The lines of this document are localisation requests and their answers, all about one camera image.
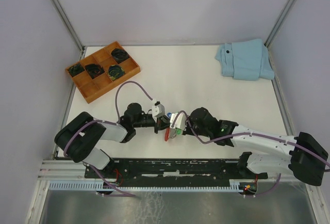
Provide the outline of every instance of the wooden compartment box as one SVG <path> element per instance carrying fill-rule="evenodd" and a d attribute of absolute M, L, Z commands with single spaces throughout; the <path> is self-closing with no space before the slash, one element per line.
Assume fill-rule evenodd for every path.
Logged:
<path fill-rule="evenodd" d="M 128 55 L 128 59 L 117 63 L 115 58 L 111 55 L 111 52 L 114 49 L 124 50 L 118 42 L 113 42 L 112 44 L 96 51 L 95 53 L 65 69 L 87 103 L 93 102 L 95 99 L 106 94 L 108 91 L 112 90 L 141 71 L 139 65 L 130 57 L 130 55 Z M 69 69 L 78 63 L 84 68 L 84 71 L 72 77 L 69 73 Z M 86 69 L 86 65 L 90 64 L 100 65 L 104 72 L 95 78 L 92 78 L 89 71 Z M 125 74 L 119 78 L 111 79 L 108 74 L 108 70 L 109 67 L 114 65 L 119 65 Z"/>

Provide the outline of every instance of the gray wall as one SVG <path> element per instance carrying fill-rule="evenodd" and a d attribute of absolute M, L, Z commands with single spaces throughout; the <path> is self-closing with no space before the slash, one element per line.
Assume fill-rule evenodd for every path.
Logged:
<path fill-rule="evenodd" d="M 84 45 L 265 41 L 286 1 L 60 0 Z"/>
<path fill-rule="evenodd" d="M 330 0 L 298 0 L 271 52 L 296 131 L 330 152 Z M 330 173 L 322 189 L 330 206 Z"/>
<path fill-rule="evenodd" d="M 79 51 L 50 0 L 0 0 L 0 223 L 24 223 Z"/>

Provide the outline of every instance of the folded towel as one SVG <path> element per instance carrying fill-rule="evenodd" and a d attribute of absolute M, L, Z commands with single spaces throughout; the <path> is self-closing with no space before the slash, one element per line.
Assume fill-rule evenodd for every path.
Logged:
<path fill-rule="evenodd" d="M 268 50 L 261 39 L 226 43 L 218 49 L 216 60 L 221 64 L 221 74 L 226 77 L 245 81 L 256 81 L 259 77 L 274 79 Z"/>

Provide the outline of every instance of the purple wire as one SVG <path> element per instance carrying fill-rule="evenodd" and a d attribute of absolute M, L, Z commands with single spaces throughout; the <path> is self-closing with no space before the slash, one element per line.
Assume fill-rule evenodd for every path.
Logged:
<path fill-rule="evenodd" d="M 69 146 L 71 145 L 71 143 L 74 141 L 74 139 L 79 135 L 80 132 L 82 132 L 85 128 L 87 128 L 89 125 L 92 125 L 93 123 L 97 123 L 97 122 L 100 122 L 100 123 L 107 123 L 107 124 L 111 124 L 111 125 L 117 125 L 116 123 L 114 122 L 109 122 L 109 121 L 104 121 L 104 120 L 99 120 L 99 119 L 95 119 L 93 121 L 90 121 L 88 123 L 86 123 L 84 126 L 82 126 L 80 129 L 78 129 L 78 131 L 71 137 L 71 139 L 69 140 L 69 142 L 67 143 L 67 145 L 65 146 L 64 148 L 64 156 L 67 157 L 67 152 L 68 152 L 68 148 Z"/>
<path fill-rule="evenodd" d="M 269 135 L 258 134 L 258 133 L 249 133 L 249 132 L 242 132 L 242 133 L 236 133 L 236 134 L 222 136 L 222 137 L 219 137 L 219 138 L 216 138 L 216 139 L 212 139 L 212 140 L 209 140 L 209 141 L 203 141 L 202 139 L 200 139 L 200 137 L 198 136 L 198 134 L 196 134 L 196 132 L 193 130 L 192 125 L 191 125 L 191 122 L 189 120 L 189 117 L 188 117 L 187 113 L 184 110 L 180 110 L 178 112 L 178 114 L 174 118 L 174 121 L 172 123 L 172 127 L 174 126 L 177 118 L 179 117 L 179 115 L 181 113 L 183 113 L 186 116 L 188 125 L 189 125 L 189 127 L 191 129 L 191 132 L 203 144 L 209 144 L 209 143 L 212 143 L 212 142 L 215 142 L 215 141 L 218 141 L 218 140 L 223 140 L 223 139 L 227 139 L 227 138 L 233 138 L 235 136 L 241 136 L 241 135 L 258 136 L 258 137 L 262 137 L 262 138 L 266 138 L 266 139 L 270 139 L 270 140 L 275 140 L 275 141 L 278 141 L 278 142 L 281 142 L 281 143 L 287 143 L 289 145 L 292 145 L 294 147 L 297 147 L 297 148 L 305 151 L 306 153 L 309 153 L 310 155 L 312 155 L 313 157 L 317 158 L 318 160 L 320 160 L 321 162 L 323 162 L 325 165 L 327 165 L 328 167 L 330 167 L 330 163 L 329 162 L 327 162 L 325 159 L 323 159 L 322 157 L 318 156 L 316 153 L 312 152 L 311 150 L 309 150 L 309 149 L 307 149 L 307 148 L 305 148 L 305 147 L 303 147 L 303 146 L 301 146 L 299 144 L 296 144 L 296 143 L 293 143 L 293 142 L 290 142 L 290 141 L 286 142 L 284 139 L 276 138 L 276 137 L 269 136 Z"/>
<path fill-rule="evenodd" d="M 135 81 L 126 81 L 124 83 L 121 84 L 121 86 L 118 88 L 116 94 L 115 94 L 115 109 L 116 109 L 116 112 L 117 112 L 117 117 L 118 117 L 118 122 L 120 121 L 120 114 L 119 114 L 119 109 L 118 109 L 118 94 L 119 94 L 119 91 L 120 89 L 128 84 L 128 83 L 133 83 L 133 84 L 136 84 L 137 86 L 139 86 L 141 88 L 141 90 L 144 92 L 144 94 L 150 99 L 152 100 L 153 98 L 147 93 L 147 91 L 137 82 Z M 202 144 L 209 144 L 209 143 L 213 143 L 213 142 L 216 142 L 216 141 L 219 141 L 219 140 L 224 140 L 224 139 L 227 139 L 227 138 L 233 138 L 235 136 L 241 136 L 241 135 L 251 135 L 251 136 L 258 136 L 258 137 L 263 137 L 263 138 L 266 138 L 266 139 L 271 139 L 271 140 L 275 140 L 275 141 L 278 141 L 278 142 L 282 142 L 282 143 L 287 143 L 289 145 L 292 145 L 294 147 L 297 147 L 307 153 L 309 153 L 310 155 L 312 155 L 313 157 L 317 158 L 318 160 L 320 160 L 321 162 L 323 162 L 325 165 L 327 165 L 328 167 L 330 167 L 330 163 L 327 162 L 326 160 L 324 160 L 322 157 L 318 156 L 317 154 L 315 154 L 314 152 L 312 152 L 311 150 L 308 150 L 307 148 L 299 145 L 299 144 L 296 144 L 296 143 L 292 143 L 290 141 L 286 142 L 284 139 L 280 139 L 280 138 L 276 138 L 276 137 L 272 137 L 272 136 L 269 136 L 269 135 L 264 135 L 264 134 L 258 134 L 258 133 L 249 133 L 249 132 L 241 132 L 241 133 L 236 133 L 236 134 L 231 134 L 231 135 L 226 135 L 226 136 L 222 136 L 222 137 L 219 137 L 219 138 L 215 138 L 215 139 L 212 139 L 212 140 L 209 140 L 209 141 L 203 141 L 202 139 L 200 139 L 200 137 L 198 136 L 198 134 L 194 131 L 192 125 L 191 125 L 191 122 L 189 120 L 189 116 L 188 114 L 184 111 L 184 110 L 181 110 L 178 112 L 178 114 L 176 115 L 176 117 L 174 118 L 174 121 L 172 123 L 172 127 L 174 127 L 174 124 L 177 120 L 177 118 L 179 117 L 179 115 L 183 113 L 186 118 L 187 118 L 187 122 L 188 122 L 188 125 L 191 129 L 191 132 L 194 134 L 194 136 L 202 143 Z M 111 124 L 111 125 L 116 125 L 115 123 L 113 122 L 109 122 L 109 121 L 103 121 L 103 120 L 93 120 L 91 122 L 88 122 L 86 123 L 84 126 L 82 126 L 72 137 L 71 139 L 69 140 L 69 142 L 67 143 L 65 149 L 64 149 L 64 156 L 67 157 L 67 151 L 68 151 L 68 148 L 69 146 L 71 145 L 71 143 L 73 142 L 73 140 L 79 135 L 80 132 L 82 132 L 85 128 L 87 128 L 89 125 L 92 125 L 93 123 L 97 123 L 97 122 L 103 122 L 103 123 L 107 123 L 107 124 Z M 124 191 L 121 191 L 119 189 L 117 189 L 114 185 L 110 184 L 108 181 L 106 181 L 106 179 L 100 174 L 100 172 L 92 165 L 90 165 L 90 167 L 96 172 L 96 174 L 109 186 L 111 187 L 112 189 L 122 193 L 122 195 L 109 195 L 109 196 L 113 196 L 113 197 L 134 197 L 135 195 L 133 194 L 130 194 L 130 193 L 126 193 Z M 324 170 L 324 172 L 330 172 L 330 169 L 326 169 Z M 273 191 L 275 188 L 277 188 L 278 184 L 279 184 L 279 181 L 281 179 L 281 174 L 278 175 L 278 178 L 275 182 L 275 184 L 273 185 L 273 187 L 271 187 L 269 190 L 263 192 L 263 193 L 260 193 L 260 194 L 257 194 L 256 196 L 261 196 L 261 195 L 265 195 L 266 193 L 269 193 L 271 191 Z"/>
<path fill-rule="evenodd" d="M 111 189 L 114 189 L 114 190 L 118 191 L 119 193 L 121 193 L 121 195 L 105 195 L 105 196 L 109 196 L 109 197 L 135 197 L 135 195 L 130 194 L 130 193 L 127 193 L 127 192 L 124 192 L 124 191 L 118 189 L 115 185 L 110 184 L 110 183 L 109 183 L 109 182 L 108 182 L 108 181 L 107 181 L 107 180 L 101 175 L 101 173 L 99 172 L 99 170 L 97 170 L 94 166 L 89 165 L 89 167 L 92 168 L 92 169 L 95 171 L 95 173 L 98 175 L 98 177 L 99 177 L 100 179 L 102 179 L 103 182 L 105 182 L 105 183 L 106 183 Z"/>
<path fill-rule="evenodd" d="M 71 139 L 69 140 L 69 142 L 67 143 L 67 145 L 65 146 L 64 148 L 64 156 L 67 157 L 67 151 L 68 151 L 68 148 L 69 146 L 71 145 L 71 143 L 73 142 L 73 140 L 79 135 L 80 132 L 82 132 L 85 128 L 87 128 L 88 126 L 92 125 L 93 123 L 107 123 L 107 124 L 110 124 L 110 125 L 117 125 L 116 123 L 114 122 L 110 122 L 110 121 L 104 121 L 104 120 L 99 120 L 99 119 L 95 119 L 93 121 L 90 121 L 88 123 L 86 123 L 84 126 L 82 126 L 72 137 Z M 135 197 L 135 195 L 133 194 L 130 194 L 130 193 L 127 193 L 127 192 L 124 192 L 118 188 L 116 188 L 114 185 L 110 184 L 108 181 L 106 181 L 106 179 L 100 174 L 100 172 L 92 165 L 89 165 L 90 168 L 92 168 L 95 173 L 99 176 L 100 179 L 102 179 L 110 188 L 122 193 L 122 195 L 107 195 L 109 197 Z"/>
<path fill-rule="evenodd" d="M 126 81 L 126 82 L 122 83 L 122 84 L 120 85 L 120 87 L 118 88 L 118 90 L 117 90 L 117 92 L 116 92 L 116 94 L 115 94 L 115 99 L 114 99 L 115 109 L 116 109 L 117 116 L 118 116 L 118 122 L 120 121 L 120 114 L 119 114 L 119 109 L 118 109 L 118 93 L 119 93 L 120 89 L 121 89 L 124 85 L 126 85 L 126 84 L 128 84 L 128 83 L 136 84 L 138 87 L 141 88 L 141 90 L 144 92 L 144 94 L 145 94 L 150 100 L 153 99 L 153 98 L 147 93 L 147 91 L 143 88 L 143 86 L 141 86 L 139 83 L 137 83 L 137 82 L 135 82 L 135 81 Z"/>

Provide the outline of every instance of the purple cable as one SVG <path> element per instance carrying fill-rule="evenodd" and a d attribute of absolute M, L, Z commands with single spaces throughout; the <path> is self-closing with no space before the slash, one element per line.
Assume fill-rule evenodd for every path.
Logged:
<path fill-rule="evenodd" d="M 121 193 L 121 195 L 102 195 L 102 194 L 99 194 L 99 195 L 102 195 L 102 196 L 109 196 L 109 197 L 135 197 L 135 195 L 130 194 L 130 193 L 127 193 L 127 192 L 124 192 L 124 191 L 122 191 L 122 190 L 116 188 L 115 185 L 110 184 L 110 183 L 109 183 L 109 182 L 108 182 L 108 181 L 107 181 L 107 180 L 101 175 L 101 173 L 99 172 L 99 170 L 97 170 L 94 166 L 89 165 L 89 167 L 92 168 L 92 169 L 95 171 L 95 173 L 98 175 L 98 177 L 99 177 L 100 179 L 102 179 L 103 182 L 105 182 L 105 183 L 106 183 L 111 189 L 114 189 L 114 190 L 118 191 L 119 193 Z"/>
<path fill-rule="evenodd" d="M 89 125 L 92 125 L 93 123 L 107 123 L 107 124 L 111 124 L 111 125 L 117 125 L 114 122 L 109 122 L 109 121 L 104 121 L 104 120 L 99 120 L 99 119 L 95 119 L 93 121 L 90 121 L 88 123 L 86 123 L 84 126 L 82 126 L 80 129 L 78 129 L 78 131 L 71 137 L 71 139 L 69 140 L 69 142 L 67 143 L 67 145 L 64 148 L 64 156 L 67 157 L 67 152 L 68 152 L 68 148 L 71 145 L 71 143 L 74 141 L 74 139 L 79 135 L 80 132 L 82 132 L 85 128 L 87 128 Z"/>
<path fill-rule="evenodd" d="M 174 126 L 177 118 L 179 117 L 179 115 L 183 113 L 186 118 L 187 118 L 187 122 L 188 122 L 188 125 L 191 129 L 191 132 L 194 134 L 194 136 L 203 144 L 209 144 L 209 143 L 212 143 L 212 142 L 215 142 L 215 141 L 218 141 L 218 140 L 223 140 L 223 139 L 227 139 L 227 138 L 233 138 L 235 136 L 241 136 L 241 135 L 251 135 L 251 136 L 258 136 L 258 137 L 262 137 L 262 138 L 266 138 L 266 139 L 270 139 L 270 140 L 275 140 L 275 141 L 278 141 L 278 142 L 282 142 L 282 143 L 287 143 L 289 145 L 292 145 L 294 147 L 297 147 L 303 151 L 305 151 L 306 153 L 309 153 L 310 155 L 312 155 L 313 157 L 317 158 L 318 160 L 320 160 L 321 162 L 323 162 L 325 165 L 327 165 L 328 167 L 330 167 L 330 163 L 327 162 L 325 159 L 323 159 L 322 157 L 318 156 L 316 153 L 312 152 L 311 150 L 299 145 L 299 144 L 296 144 L 296 143 L 293 143 L 293 142 L 286 142 L 284 139 L 280 139 L 280 138 L 276 138 L 276 137 L 273 137 L 273 136 L 269 136 L 269 135 L 264 135 L 264 134 L 258 134 L 258 133 L 249 133 L 249 132 L 242 132 L 242 133 L 236 133 L 236 134 L 231 134 L 231 135 L 226 135 L 226 136 L 222 136 L 222 137 L 219 137 L 219 138 L 216 138 L 216 139 L 213 139 L 213 140 L 209 140 L 209 141 L 203 141 L 202 139 L 200 139 L 200 137 L 196 134 L 196 132 L 193 130 L 192 128 L 192 125 L 191 125 L 191 122 L 189 120 L 189 117 L 187 115 L 187 113 L 184 111 L 184 110 L 180 110 L 178 112 L 178 114 L 176 115 L 176 117 L 174 118 L 174 121 L 172 123 L 172 127 Z M 324 172 L 330 172 L 330 169 L 326 169 L 324 170 Z"/>
<path fill-rule="evenodd" d="M 119 114 L 119 109 L 118 109 L 118 93 L 119 93 L 120 89 L 121 89 L 124 85 L 126 85 L 126 84 L 128 84 L 128 83 L 136 84 L 138 87 L 141 88 L 141 90 L 144 92 L 144 94 L 145 94 L 150 100 L 153 99 L 153 98 L 147 93 L 147 91 L 144 90 L 143 86 L 141 86 L 139 83 L 137 83 L 137 82 L 135 82 L 135 81 L 126 81 L 126 82 L 122 83 L 122 84 L 120 85 L 120 87 L 118 88 L 118 90 L 117 90 L 117 92 L 116 92 L 116 94 L 115 94 L 115 99 L 114 99 L 115 109 L 116 109 L 117 116 L 118 116 L 118 122 L 120 121 L 120 114 Z"/>
<path fill-rule="evenodd" d="M 111 125 L 117 125 L 114 122 L 109 122 L 109 121 L 104 121 L 104 120 L 98 120 L 95 119 L 93 121 L 90 121 L 88 123 L 86 123 L 84 126 L 82 126 L 69 140 L 69 142 L 67 143 L 67 145 L 64 148 L 64 156 L 67 157 L 67 151 L 69 146 L 71 145 L 71 143 L 73 142 L 73 140 L 79 135 L 80 132 L 82 132 L 85 128 L 87 128 L 88 126 L 92 125 L 93 123 L 107 123 L 107 124 L 111 124 Z M 114 185 L 110 184 L 108 181 L 106 181 L 106 179 L 100 174 L 100 172 L 92 165 L 89 165 L 90 168 L 92 168 L 95 173 L 112 189 L 122 193 L 122 195 L 105 195 L 105 196 L 109 196 L 109 197 L 135 197 L 135 195 L 124 192 L 122 190 L 117 189 Z"/>
<path fill-rule="evenodd" d="M 242 133 L 237 133 L 237 134 L 231 134 L 231 135 L 222 136 L 222 137 L 219 137 L 219 138 L 216 138 L 216 139 L 213 139 L 213 140 L 203 141 L 202 139 L 200 139 L 200 137 L 198 136 L 198 134 L 196 134 L 196 132 L 195 132 L 194 129 L 192 128 L 192 125 L 191 125 L 191 122 L 190 122 L 190 120 L 189 120 L 189 117 L 188 117 L 187 113 L 186 113 L 184 110 L 180 110 L 180 111 L 178 112 L 178 114 L 176 115 L 176 117 L 175 117 L 174 120 L 173 120 L 172 127 L 174 127 L 174 124 L 175 124 L 177 118 L 179 117 L 179 115 L 180 115 L 181 113 L 183 113 L 183 114 L 186 116 L 186 118 L 187 118 L 187 122 L 188 122 L 188 125 L 189 125 L 189 127 L 190 127 L 191 132 L 192 132 L 192 133 L 194 134 L 194 136 L 195 136 L 195 137 L 196 137 L 201 143 L 203 143 L 203 144 L 209 144 L 209 143 L 213 143 L 213 142 L 218 141 L 218 140 L 223 140 L 223 139 L 227 139 L 227 138 L 233 138 L 234 136 L 241 136 L 241 135 L 249 135 L 249 134 L 250 134 L 250 133 L 248 133 L 248 132 L 242 132 Z"/>

